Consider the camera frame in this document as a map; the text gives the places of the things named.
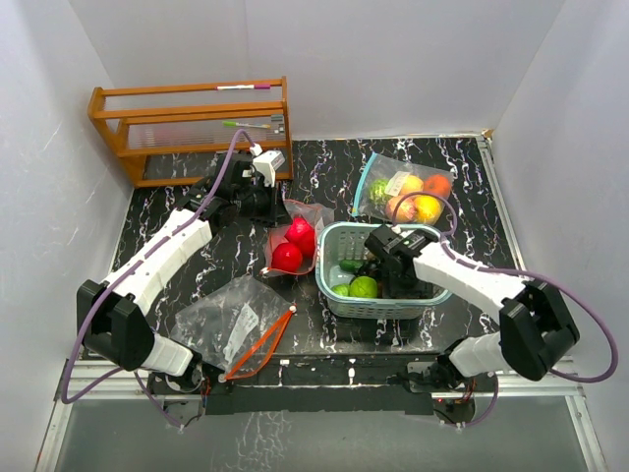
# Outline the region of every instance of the light green basket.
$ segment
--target light green basket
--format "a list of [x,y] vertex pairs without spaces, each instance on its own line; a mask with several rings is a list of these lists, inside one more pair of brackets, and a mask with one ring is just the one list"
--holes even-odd
[[[327,298],[330,311],[339,317],[372,320],[410,320],[422,315],[426,307],[433,307],[447,300],[451,293],[442,290],[428,300],[366,299],[341,297],[332,291],[340,283],[348,283],[352,274],[343,272],[339,263],[344,259],[363,261],[367,258],[365,240],[379,224],[337,222],[327,226],[318,237],[316,261],[316,285]],[[402,229],[420,229],[439,232],[424,224],[401,224]]]

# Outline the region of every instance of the marker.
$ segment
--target marker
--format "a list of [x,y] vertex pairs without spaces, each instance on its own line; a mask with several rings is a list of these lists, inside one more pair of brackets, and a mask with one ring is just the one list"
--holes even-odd
[[252,125],[251,123],[238,123],[237,121],[223,121],[223,126],[241,127],[241,128],[262,128],[270,130],[271,125]]
[[250,86],[219,86],[217,90],[268,90],[271,86],[269,84],[255,84]]

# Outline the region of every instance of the white wall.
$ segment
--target white wall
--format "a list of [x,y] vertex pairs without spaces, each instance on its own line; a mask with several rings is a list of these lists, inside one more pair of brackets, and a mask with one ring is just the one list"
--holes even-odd
[[[596,307],[620,347],[610,381],[586,386],[603,453],[627,470],[629,409],[629,4],[568,0],[495,132],[495,161],[530,268]],[[597,327],[578,313],[584,375],[608,365]]]
[[86,119],[110,81],[66,0],[0,2],[2,470],[32,470],[76,332],[76,290],[108,269],[131,189]]
[[70,2],[116,87],[286,75],[307,139],[495,127],[563,0]]

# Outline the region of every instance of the bag of red fruit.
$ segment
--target bag of red fruit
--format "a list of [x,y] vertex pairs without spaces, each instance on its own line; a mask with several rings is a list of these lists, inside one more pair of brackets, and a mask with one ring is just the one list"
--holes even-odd
[[316,238],[334,221],[334,210],[321,204],[307,205],[294,200],[284,202],[293,223],[270,229],[264,247],[266,267],[261,274],[304,275],[315,268]]

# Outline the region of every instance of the robotic arm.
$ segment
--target robotic arm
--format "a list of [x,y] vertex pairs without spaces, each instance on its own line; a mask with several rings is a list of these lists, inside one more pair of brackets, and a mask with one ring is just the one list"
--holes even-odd
[[538,381],[579,340],[559,291],[545,282],[486,273],[485,265],[446,254],[437,238],[421,229],[381,225],[365,245],[384,261],[387,283],[395,285],[389,292],[421,290],[429,282],[476,305],[500,325],[499,332],[454,342],[422,381],[454,388],[465,378],[509,369]]
[[[182,388],[198,385],[202,375],[200,355],[153,332],[144,317],[175,272],[237,216],[266,226],[290,223],[275,183],[275,170],[283,162],[284,156],[278,150],[253,160],[234,155],[214,198],[198,218],[195,214],[214,178],[197,182],[177,203],[166,224],[128,263],[100,283],[86,281],[77,293],[78,326],[84,324],[107,286],[122,277],[96,311],[84,346],[127,371],[143,368],[167,374]],[[222,165],[219,161],[216,169]]]

